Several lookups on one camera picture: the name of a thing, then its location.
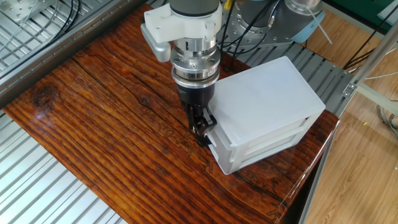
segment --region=glossy wooden surface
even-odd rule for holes
[[[141,36],[148,9],[4,111],[129,223],[278,222],[337,117],[324,112],[297,146],[224,175],[187,128],[171,65],[157,62]]]

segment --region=wood knot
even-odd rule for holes
[[[37,107],[52,108],[52,103],[58,98],[58,90],[54,86],[38,88],[32,95],[33,104]]]
[[[245,172],[244,175],[248,178],[248,180],[255,180],[256,176],[252,172]]]
[[[160,150],[162,150],[163,154],[168,154],[170,149],[165,145],[160,145]]]
[[[168,138],[168,137],[172,136],[173,134],[174,134],[173,130],[168,130],[164,136]]]
[[[145,97],[142,97],[142,98],[141,98],[141,104],[142,104],[142,105],[147,105],[147,104],[148,104],[148,99],[145,98]]]
[[[170,172],[168,170],[166,170],[164,167],[162,167],[159,164],[156,164],[156,168],[157,168],[157,173],[161,176],[168,176],[170,175]]]

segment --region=wood grain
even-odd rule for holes
[[[330,12],[322,24],[333,44],[317,30],[308,48],[340,67],[370,35]],[[361,53],[379,42],[373,38]],[[386,55],[371,76],[398,71],[397,61],[398,51]],[[366,80],[365,84],[387,98],[398,99],[397,76]],[[341,117],[306,223],[398,223],[397,149],[398,140],[381,123],[376,104],[355,94]]]
[[[4,111],[129,223],[279,222],[338,118],[326,111],[297,146],[224,175],[187,128],[171,65],[157,62],[141,36],[148,9]]]

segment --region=wooden floor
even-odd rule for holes
[[[308,48],[342,67],[369,34],[327,12],[323,26],[330,45],[317,32]],[[379,43],[373,39],[363,52]],[[398,50],[388,54],[372,72],[398,71]],[[366,80],[384,96],[398,100],[398,75]],[[376,104],[355,94],[326,162],[307,223],[398,223],[398,139],[381,123]]]

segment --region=white plastic drawer unit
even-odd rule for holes
[[[296,145],[324,109],[292,62],[278,58],[216,82],[209,148],[230,174]]]

